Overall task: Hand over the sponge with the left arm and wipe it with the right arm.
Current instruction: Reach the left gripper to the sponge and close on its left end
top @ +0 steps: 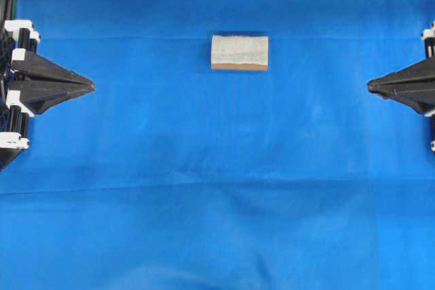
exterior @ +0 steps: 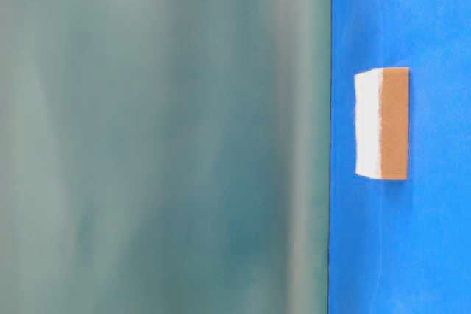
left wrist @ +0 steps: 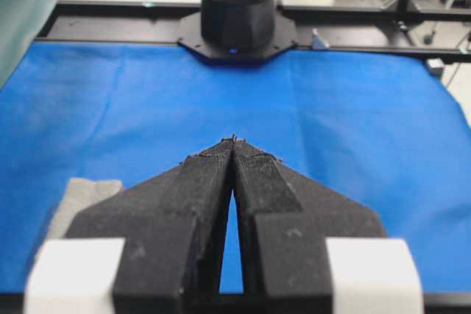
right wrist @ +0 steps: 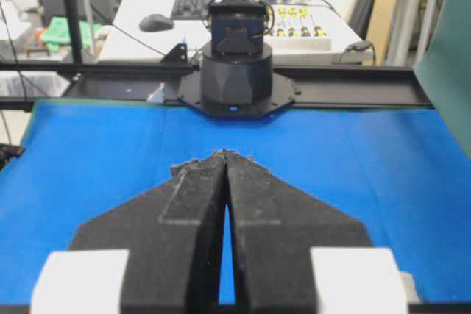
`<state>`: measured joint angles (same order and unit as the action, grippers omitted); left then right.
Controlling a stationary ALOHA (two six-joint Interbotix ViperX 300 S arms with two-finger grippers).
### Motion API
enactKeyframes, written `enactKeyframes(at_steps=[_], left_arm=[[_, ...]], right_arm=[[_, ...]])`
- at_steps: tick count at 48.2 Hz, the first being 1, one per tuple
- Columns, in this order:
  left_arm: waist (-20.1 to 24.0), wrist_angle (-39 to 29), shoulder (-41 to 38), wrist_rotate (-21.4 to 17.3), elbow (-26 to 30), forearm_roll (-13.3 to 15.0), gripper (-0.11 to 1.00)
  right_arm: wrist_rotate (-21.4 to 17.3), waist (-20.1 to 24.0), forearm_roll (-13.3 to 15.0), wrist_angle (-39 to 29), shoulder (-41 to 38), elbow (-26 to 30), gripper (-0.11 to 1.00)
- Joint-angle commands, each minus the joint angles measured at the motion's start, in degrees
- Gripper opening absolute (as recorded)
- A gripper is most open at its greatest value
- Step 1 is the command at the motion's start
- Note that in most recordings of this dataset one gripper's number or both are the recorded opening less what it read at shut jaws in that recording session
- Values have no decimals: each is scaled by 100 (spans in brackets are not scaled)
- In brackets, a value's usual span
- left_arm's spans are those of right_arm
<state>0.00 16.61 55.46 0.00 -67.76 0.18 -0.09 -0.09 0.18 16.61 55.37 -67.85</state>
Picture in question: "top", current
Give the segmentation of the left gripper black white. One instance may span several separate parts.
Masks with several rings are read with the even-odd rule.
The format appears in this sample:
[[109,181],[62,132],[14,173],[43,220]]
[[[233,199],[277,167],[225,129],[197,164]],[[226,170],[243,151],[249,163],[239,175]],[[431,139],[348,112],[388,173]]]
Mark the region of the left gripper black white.
[[[1,131],[1,148],[23,150],[30,145],[27,125],[31,117],[94,92],[94,83],[36,54],[40,34],[32,21],[6,20],[3,28],[12,44],[7,49],[6,81],[1,82],[7,109],[5,128]],[[18,81],[24,75],[46,81]]]

